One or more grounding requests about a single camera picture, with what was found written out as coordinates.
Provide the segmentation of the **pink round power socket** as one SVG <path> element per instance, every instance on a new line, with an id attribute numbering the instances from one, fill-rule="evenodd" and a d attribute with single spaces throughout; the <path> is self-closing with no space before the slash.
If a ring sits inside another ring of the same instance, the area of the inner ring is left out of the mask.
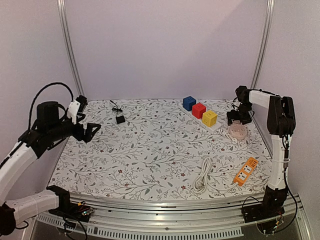
<path id="1" fill-rule="evenodd" d="M 228 127 L 228 132 L 237 140 L 244 140 L 248 134 L 248 130 L 244 125 L 234 123 Z"/>

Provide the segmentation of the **white multicolour power strip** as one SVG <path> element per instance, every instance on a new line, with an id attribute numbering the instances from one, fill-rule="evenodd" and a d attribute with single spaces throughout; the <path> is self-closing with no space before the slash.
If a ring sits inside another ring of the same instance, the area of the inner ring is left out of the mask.
<path id="1" fill-rule="evenodd" d="M 178 104 L 178 107 L 192 120 L 194 120 L 198 125 L 205 128 L 209 133 L 215 134 L 215 132 L 222 127 L 222 124 L 220 122 L 216 122 L 213 126 L 207 126 L 205 125 L 201 119 L 196 118 L 192 115 L 191 111 L 187 111 L 182 105 Z"/>

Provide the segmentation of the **yellow cube socket adapter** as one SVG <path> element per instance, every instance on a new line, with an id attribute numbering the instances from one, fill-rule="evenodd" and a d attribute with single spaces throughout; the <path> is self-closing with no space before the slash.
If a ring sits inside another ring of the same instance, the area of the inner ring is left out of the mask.
<path id="1" fill-rule="evenodd" d="M 213 112 L 212 110 L 208 110 L 202 115 L 202 123 L 207 127 L 212 127 L 217 123 L 217 118 L 218 115 L 215 112 Z"/>

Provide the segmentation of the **black power adapter with cable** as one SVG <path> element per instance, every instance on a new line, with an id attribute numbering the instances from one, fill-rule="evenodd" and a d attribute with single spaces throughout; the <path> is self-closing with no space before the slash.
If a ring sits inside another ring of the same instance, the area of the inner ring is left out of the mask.
<path id="1" fill-rule="evenodd" d="M 123 108 L 122 107 L 119 107 L 114 101 L 110 100 L 110 102 L 113 104 L 113 107 L 112 107 L 112 111 L 115 112 L 115 120 L 116 120 L 116 123 L 119 125 L 119 124 L 122 124 L 124 123 L 126 120 L 125 120 L 125 117 L 124 115 L 122 114 L 123 113 Z"/>

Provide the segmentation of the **red cube socket adapter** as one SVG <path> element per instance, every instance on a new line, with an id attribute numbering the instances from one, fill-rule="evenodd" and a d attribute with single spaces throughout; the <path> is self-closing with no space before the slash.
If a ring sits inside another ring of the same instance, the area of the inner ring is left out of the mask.
<path id="1" fill-rule="evenodd" d="M 206 112 L 207 108 L 202 103 L 196 103 L 192 106 L 192 115 L 197 118 L 201 119 L 203 117 L 203 114 Z"/>

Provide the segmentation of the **blue cube socket adapter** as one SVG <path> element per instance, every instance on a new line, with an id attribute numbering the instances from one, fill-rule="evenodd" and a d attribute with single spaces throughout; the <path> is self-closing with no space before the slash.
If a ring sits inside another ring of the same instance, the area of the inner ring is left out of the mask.
<path id="1" fill-rule="evenodd" d="M 193 105 L 195 105 L 196 102 L 197 102 L 196 99 L 193 98 L 192 96 L 185 97 L 182 100 L 182 107 L 187 111 L 191 111 Z"/>

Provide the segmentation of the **orange power strip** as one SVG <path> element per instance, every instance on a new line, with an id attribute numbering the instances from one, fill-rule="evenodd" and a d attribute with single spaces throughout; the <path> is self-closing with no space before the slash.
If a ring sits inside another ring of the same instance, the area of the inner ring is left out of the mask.
<path id="1" fill-rule="evenodd" d="M 239 187 L 242 187 L 244 183 L 249 179 L 253 171 L 256 169 L 257 165 L 258 160 L 250 157 L 234 177 L 233 183 L 238 185 Z"/>

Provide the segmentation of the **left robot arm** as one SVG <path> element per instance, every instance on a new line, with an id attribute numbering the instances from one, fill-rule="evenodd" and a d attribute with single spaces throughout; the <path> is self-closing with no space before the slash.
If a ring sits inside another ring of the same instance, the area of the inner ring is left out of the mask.
<path id="1" fill-rule="evenodd" d="M 98 123 L 83 125 L 83 113 L 88 101 L 83 95 L 71 97 L 68 107 L 57 101 L 46 101 L 35 106 L 32 100 L 29 117 L 36 108 L 36 119 L 28 119 L 27 130 L 18 138 L 13 149 L 0 163 L 0 234 L 8 236 L 20 230 L 20 224 L 40 213 L 53 211 L 59 216 L 74 219 L 74 205 L 70 193 L 58 186 L 48 186 L 45 190 L 27 197 L 7 200 L 9 191 L 20 176 L 41 156 L 69 137 L 89 143 L 101 129 Z"/>

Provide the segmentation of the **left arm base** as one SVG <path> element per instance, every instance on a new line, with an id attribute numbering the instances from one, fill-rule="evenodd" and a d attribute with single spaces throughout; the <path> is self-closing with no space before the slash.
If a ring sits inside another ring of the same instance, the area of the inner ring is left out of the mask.
<path id="1" fill-rule="evenodd" d="M 46 189 L 54 192 L 54 194 L 58 196 L 58 207 L 50 209 L 48 211 L 50 214 L 72 218 L 85 223 L 89 222 L 94 209 L 86 205 L 84 200 L 78 203 L 72 203 L 70 201 L 70 192 L 56 185 L 48 186 Z"/>

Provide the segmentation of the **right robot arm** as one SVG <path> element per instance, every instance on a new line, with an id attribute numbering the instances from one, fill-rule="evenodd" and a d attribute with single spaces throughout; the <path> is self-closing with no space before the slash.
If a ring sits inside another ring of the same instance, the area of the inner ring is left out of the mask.
<path id="1" fill-rule="evenodd" d="M 290 192 L 288 187 L 290 146 L 296 127 L 293 99 L 261 89 L 248 89 L 244 85 L 239 86 L 235 93 L 239 106 L 227 112 L 229 126 L 234 121 L 239 121 L 243 125 L 251 123 L 250 112 L 253 105 L 267 109 L 266 126 L 271 135 L 272 166 L 258 213 L 262 218 L 269 218 L 283 206 Z"/>

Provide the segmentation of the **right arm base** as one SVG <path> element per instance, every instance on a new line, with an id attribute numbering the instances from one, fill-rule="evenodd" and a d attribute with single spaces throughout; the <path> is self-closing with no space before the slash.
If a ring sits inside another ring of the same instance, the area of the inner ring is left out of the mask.
<path id="1" fill-rule="evenodd" d="M 249 199 L 255 200 L 257 204 L 246 205 L 246 201 Z M 267 236 L 274 235 L 284 222 L 285 209 L 283 206 L 265 208 L 257 198 L 248 196 L 242 203 L 241 213 L 245 223 L 256 222 L 258 231 Z"/>

